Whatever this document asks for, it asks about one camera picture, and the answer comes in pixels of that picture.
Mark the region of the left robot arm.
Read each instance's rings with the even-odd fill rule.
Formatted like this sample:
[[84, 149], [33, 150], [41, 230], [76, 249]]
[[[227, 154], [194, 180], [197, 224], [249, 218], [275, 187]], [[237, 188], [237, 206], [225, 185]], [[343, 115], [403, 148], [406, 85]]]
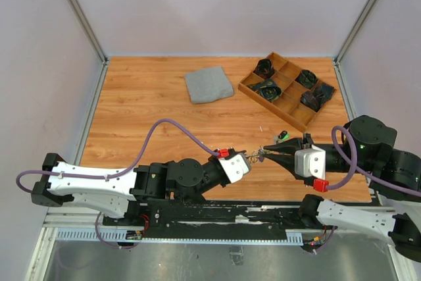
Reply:
[[218, 151], [218, 156], [210, 157], [205, 164], [182, 159], [139, 165], [122, 172], [71, 165], [50, 153], [30, 195], [36, 205], [62, 207], [69, 203], [131, 226], [141, 217], [135, 202], [151, 204], [174, 199], [180, 204], [202, 203], [205, 192], [236, 183], [250, 171], [244, 152], [234, 149]]

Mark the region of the black capped key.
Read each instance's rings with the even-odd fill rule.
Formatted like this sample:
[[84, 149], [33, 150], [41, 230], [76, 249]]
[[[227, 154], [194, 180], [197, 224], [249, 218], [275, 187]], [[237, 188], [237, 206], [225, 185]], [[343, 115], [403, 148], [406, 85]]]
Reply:
[[282, 131], [279, 135], [278, 135], [278, 139], [282, 140], [287, 136], [287, 131]]

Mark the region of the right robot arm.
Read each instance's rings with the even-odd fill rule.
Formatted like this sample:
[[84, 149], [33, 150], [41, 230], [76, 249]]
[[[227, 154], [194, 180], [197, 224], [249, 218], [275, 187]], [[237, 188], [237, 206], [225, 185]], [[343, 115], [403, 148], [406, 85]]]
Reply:
[[407, 202], [402, 214], [380, 214], [340, 205], [307, 194], [298, 220], [305, 228], [350, 229], [394, 247], [412, 261], [420, 261], [420, 158], [395, 148], [397, 131], [380, 120], [362, 115], [332, 128], [332, 143], [314, 143], [310, 134], [266, 145], [260, 156], [288, 170], [295, 179], [322, 193], [338, 190], [355, 174], [369, 179], [369, 187], [397, 202]]

